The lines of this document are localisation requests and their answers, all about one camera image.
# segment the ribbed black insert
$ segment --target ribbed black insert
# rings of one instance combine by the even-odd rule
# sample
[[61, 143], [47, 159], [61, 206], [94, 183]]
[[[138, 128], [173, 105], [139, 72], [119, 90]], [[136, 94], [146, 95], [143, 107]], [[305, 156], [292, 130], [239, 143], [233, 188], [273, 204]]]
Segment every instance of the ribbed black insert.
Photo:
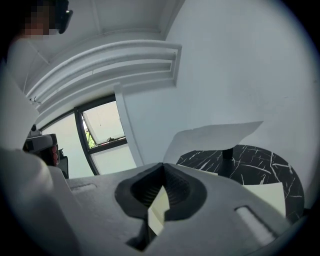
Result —
[[169, 164], [159, 163], [123, 180], [115, 190], [115, 199], [128, 216], [147, 220], [148, 208], [162, 186], [170, 205], [165, 212], [166, 221], [191, 217], [207, 198], [207, 190], [198, 179]]

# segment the gray plastic surface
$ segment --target gray plastic surface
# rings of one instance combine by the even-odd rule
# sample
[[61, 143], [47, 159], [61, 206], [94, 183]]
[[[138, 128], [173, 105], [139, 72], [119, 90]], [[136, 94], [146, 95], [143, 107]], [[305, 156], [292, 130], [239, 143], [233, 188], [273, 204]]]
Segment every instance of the gray plastic surface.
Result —
[[290, 227], [277, 211], [235, 181], [173, 164], [204, 184], [207, 199], [189, 219], [165, 222], [161, 234], [141, 252], [125, 242], [138, 235], [143, 222], [125, 215], [114, 191], [120, 181], [153, 164], [71, 179], [67, 184], [60, 169], [48, 168], [34, 155], [1, 149], [0, 154], [0, 185], [15, 216], [27, 234], [53, 255], [246, 255], [261, 247], [235, 212], [242, 206], [248, 206], [275, 235]]

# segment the white wall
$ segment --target white wall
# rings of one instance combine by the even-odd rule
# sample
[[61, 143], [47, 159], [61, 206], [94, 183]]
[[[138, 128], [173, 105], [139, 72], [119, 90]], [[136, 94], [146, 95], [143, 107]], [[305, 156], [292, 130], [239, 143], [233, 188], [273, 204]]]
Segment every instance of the white wall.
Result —
[[[123, 91], [130, 128], [145, 165], [163, 161], [174, 135], [183, 129], [181, 113], [185, 111], [172, 81], [150, 83], [149, 86], [150, 90], [137, 93]], [[122, 126], [127, 134], [127, 127]]]
[[271, 4], [185, 1], [166, 39], [182, 44], [177, 88], [124, 96], [145, 164], [160, 162], [179, 131], [263, 120], [241, 143], [288, 161], [311, 198], [320, 139], [316, 53], [289, 12]]

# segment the white ceiling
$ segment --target white ceiling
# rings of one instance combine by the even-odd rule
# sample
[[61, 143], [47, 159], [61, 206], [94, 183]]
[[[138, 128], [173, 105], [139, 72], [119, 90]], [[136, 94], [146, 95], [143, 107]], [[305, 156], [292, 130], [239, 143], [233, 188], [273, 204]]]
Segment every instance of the white ceiling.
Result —
[[123, 32], [149, 33], [153, 36], [147, 39], [165, 40], [183, 2], [184, 0], [69, 0], [73, 16], [66, 32], [15, 42], [9, 49], [8, 68], [22, 90], [26, 82], [27, 91], [28, 85], [30, 89], [39, 74], [56, 66], [61, 56], [70, 58], [76, 54], [75, 48], [81, 52], [83, 45], [88, 45], [90, 41], [96, 42], [89, 44], [90, 47], [96, 47], [105, 44], [99, 38]]

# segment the black marble table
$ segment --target black marble table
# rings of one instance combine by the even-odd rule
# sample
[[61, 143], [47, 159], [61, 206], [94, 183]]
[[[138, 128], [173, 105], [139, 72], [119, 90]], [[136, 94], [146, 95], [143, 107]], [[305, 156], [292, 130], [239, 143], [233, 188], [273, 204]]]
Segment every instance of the black marble table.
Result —
[[217, 173], [242, 185], [281, 182], [286, 218], [294, 223], [303, 215], [305, 198], [298, 175], [283, 158], [263, 148], [237, 145], [231, 159], [224, 159], [222, 150], [191, 151], [177, 165]]

